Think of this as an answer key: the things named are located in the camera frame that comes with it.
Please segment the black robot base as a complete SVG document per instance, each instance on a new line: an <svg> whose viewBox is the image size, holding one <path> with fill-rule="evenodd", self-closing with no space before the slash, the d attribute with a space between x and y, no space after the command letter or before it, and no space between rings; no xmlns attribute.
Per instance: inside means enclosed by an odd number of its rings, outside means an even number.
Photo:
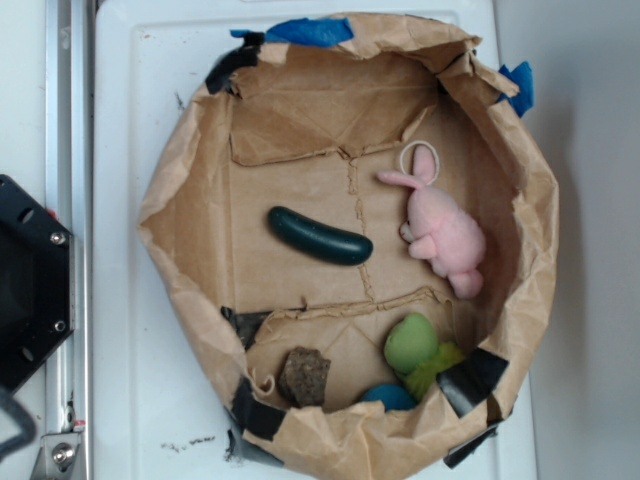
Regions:
<svg viewBox="0 0 640 480"><path fill-rule="evenodd" d="M1 176L1 385L14 393L72 332L72 234Z"/></svg>

